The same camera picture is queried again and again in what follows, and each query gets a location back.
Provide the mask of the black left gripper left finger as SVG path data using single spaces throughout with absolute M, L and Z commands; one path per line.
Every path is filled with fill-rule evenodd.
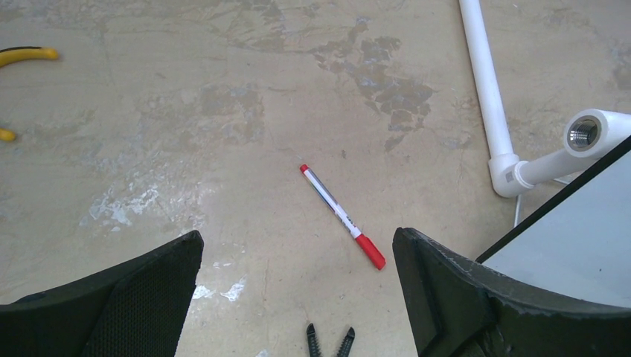
M 146 254 L 1 305 L 2 356 L 174 356 L 204 241 Z

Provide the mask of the small black-framed whiteboard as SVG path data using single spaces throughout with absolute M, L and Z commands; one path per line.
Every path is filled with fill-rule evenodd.
M 630 140 L 617 145 L 476 261 L 541 289 L 630 307 Z

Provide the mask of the red and white marker pen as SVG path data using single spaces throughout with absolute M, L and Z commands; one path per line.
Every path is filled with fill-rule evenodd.
M 375 244 L 368 238 L 363 232 L 354 224 L 345 209 L 336 201 L 329 190 L 320 181 L 318 176 L 311 170 L 311 168 L 302 164 L 300 171 L 306 180 L 311 184 L 313 189 L 320 196 L 322 201 L 331 209 L 337 219 L 344 225 L 348 233 L 352 236 L 357 245 L 363 250 L 366 257 L 372 262 L 374 267 L 381 271 L 386 265 L 386 259 L 382 255 L 381 251 Z

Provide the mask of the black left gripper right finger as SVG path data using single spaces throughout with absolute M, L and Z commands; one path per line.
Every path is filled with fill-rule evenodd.
M 413 228 L 394 260 L 419 356 L 628 356 L 630 310 L 514 280 Z

